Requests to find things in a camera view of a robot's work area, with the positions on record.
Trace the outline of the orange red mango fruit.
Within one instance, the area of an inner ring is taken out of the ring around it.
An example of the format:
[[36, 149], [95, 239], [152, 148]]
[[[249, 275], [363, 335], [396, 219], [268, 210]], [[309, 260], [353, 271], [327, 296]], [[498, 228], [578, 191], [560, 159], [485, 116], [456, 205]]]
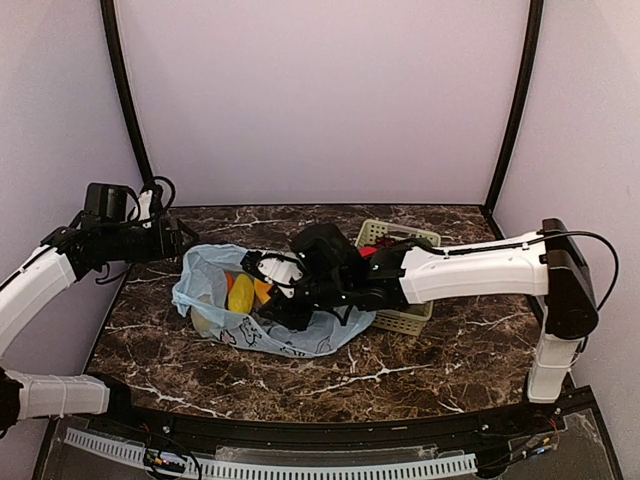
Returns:
[[262, 305], [268, 303], [271, 299], [270, 290], [272, 285], [266, 282], [263, 282], [257, 278], [254, 279], [254, 293], [256, 298]]

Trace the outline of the yellow lemon fruit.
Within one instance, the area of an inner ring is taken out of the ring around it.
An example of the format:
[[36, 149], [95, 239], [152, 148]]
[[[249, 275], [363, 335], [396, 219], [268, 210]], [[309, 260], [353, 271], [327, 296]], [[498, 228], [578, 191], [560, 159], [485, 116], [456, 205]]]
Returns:
[[228, 309], [234, 313], [249, 314], [254, 305], [254, 297], [252, 279], [246, 274], [240, 274], [228, 294]]

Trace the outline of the light blue printed plastic bag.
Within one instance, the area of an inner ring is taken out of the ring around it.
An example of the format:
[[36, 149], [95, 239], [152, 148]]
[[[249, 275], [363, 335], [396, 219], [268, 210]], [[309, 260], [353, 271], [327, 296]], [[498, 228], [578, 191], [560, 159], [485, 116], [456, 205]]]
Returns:
[[256, 313], [228, 310], [225, 274], [240, 274], [246, 253], [233, 244], [204, 244], [184, 254], [180, 279], [172, 288], [172, 304], [179, 315], [196, 316], [192, 323], [202, 337], [238, 349], [311, 359], [336, 353], [374, 322], [374, 312], [358, 309], [351, 311], [344, 326], [329, 313], [315, 312], [308, 328], [296, 332]]

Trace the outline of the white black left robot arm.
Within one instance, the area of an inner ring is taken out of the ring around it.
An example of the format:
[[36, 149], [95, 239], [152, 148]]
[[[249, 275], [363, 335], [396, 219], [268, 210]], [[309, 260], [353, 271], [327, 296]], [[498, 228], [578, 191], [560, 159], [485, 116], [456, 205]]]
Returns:
[[[58, 295], [112, 262], [146, 263], [184, 254], [199, 235], [174, 218], [118, 226], [60, 227], [1, 284], [1, 351]], [[1, 434], [22, 420], [100, 415], [120, 436], [141, 427], [140, 412], [116, 397], [112, 380], [1, 370]]]

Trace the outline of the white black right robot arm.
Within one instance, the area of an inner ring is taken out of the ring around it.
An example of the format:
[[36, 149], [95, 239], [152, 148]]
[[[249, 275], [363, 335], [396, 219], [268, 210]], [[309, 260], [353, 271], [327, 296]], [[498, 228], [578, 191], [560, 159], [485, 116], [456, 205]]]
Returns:
[[424, 238], [397, 240], [368, 255], [334, 224], [314, 224], [288, 254], [250, 251], [242, 269], [269, 284], [261, 317], [302, 331], [315, 312], [399, 310], [431, 301], [521, 294], [543, 299], [546, 312], [523, 402], [507, 419], [521, 434], [553, 423], [573, 362], [599, 322], [603, 302], [569, 231], [556, 218], [503, 240], [438, 248]]

